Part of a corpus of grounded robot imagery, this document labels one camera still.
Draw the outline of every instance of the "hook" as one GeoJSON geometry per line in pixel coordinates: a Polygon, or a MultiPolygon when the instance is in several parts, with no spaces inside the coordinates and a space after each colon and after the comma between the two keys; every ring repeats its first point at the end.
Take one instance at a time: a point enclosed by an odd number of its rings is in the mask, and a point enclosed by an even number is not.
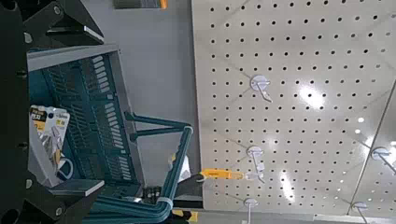
{"type": "Polygon", "coordinates": [[[268,92],[265,90],[270,84],[271,82],[265,76],[257,75],[250,80],[251,89],[253,89],[254,91],[259,91],[262,95],[262,99],[269,103],[272,103],[273,100],[271,99],[268,92]]]}
{"type": "Polygon", "coordinates": [[[259,178],[259,180],[264,184],[264,174],[263,171],[265,169],[264,162],[260,162],[258,160],[258,157],[260,157],[264,151],[260,147],[250,147],[247,149],[247,155],[250,158],[253,158],[254,165],[256,167],[256,176],[259,178]]]}
{"type": "Polygon", "coordinates": [[[352,205],[352,208],[357,211],[359,213],[359,215],[361,215],[361,218],[363,218],[363,221],[365,224],[368,224],[366,217],[363,215],[362,211],[365,211],[367,209],[369,209],[369,207],[367,206],[366,203],[354,203],[352,205]]]}
{"type": "Polygon", "coordinates": [[[375,161],[383,161],[396,174],[396,169],[385,158],[390,156],[390,152],[385,147],[377,147],[372,152],[372,158],[375,161]]]}

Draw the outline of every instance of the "product package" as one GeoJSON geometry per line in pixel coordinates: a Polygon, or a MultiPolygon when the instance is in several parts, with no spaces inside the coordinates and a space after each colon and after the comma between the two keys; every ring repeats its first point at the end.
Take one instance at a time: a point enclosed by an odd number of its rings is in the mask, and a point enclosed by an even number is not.
{"type": "Polygon", "coordinates": [[[41,105],[32,105],[30,115],[49,160],[58,170],[70,115],[64,109],[41,105]]]}

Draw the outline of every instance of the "white perforated panel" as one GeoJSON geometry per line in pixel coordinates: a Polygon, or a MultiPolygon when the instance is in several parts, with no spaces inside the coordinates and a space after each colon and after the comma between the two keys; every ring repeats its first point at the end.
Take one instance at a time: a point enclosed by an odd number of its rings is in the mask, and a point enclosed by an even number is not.
{"type": "Polygon", "coordinates": [[[205,209],[344,215],[394,81],[392,0],[192,1],[205,209]],[[264,75],[268,103],[250,88],[264,75]]]}

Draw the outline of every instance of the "pegboard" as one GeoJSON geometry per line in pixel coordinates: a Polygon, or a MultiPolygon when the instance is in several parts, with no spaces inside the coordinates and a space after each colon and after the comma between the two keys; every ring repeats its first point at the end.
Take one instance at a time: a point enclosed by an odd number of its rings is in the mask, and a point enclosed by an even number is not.
{"type": "Polygon", "coordinates": [[[344,215],[394,81],[392,0],[192,2],[203,168],[253,172],[214,180],[209,210],[344,215]],[[273,102],[250,88],[264,75],[273,102]]]}

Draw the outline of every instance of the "yellow tag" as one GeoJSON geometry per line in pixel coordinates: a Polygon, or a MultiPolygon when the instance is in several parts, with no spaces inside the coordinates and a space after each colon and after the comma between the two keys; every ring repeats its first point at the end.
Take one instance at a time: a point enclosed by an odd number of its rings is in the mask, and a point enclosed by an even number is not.
{"type": "Polygon", "coordinates": [[[204,169],[201,172],[206,178],[220,178],[220,179],[243,179],[244,174],[241,172],[232,172],[226,170],[204,169]]]}
{"type": "MultiPolygon", "coordinates": [[[[172,210],[172,213],[174,215],[183,217],[183,211],[182,210],[172,210]]],[[[188,220],[189,222],[198,222],[198,212],[191,212],[191,217],[188,220]]]]}

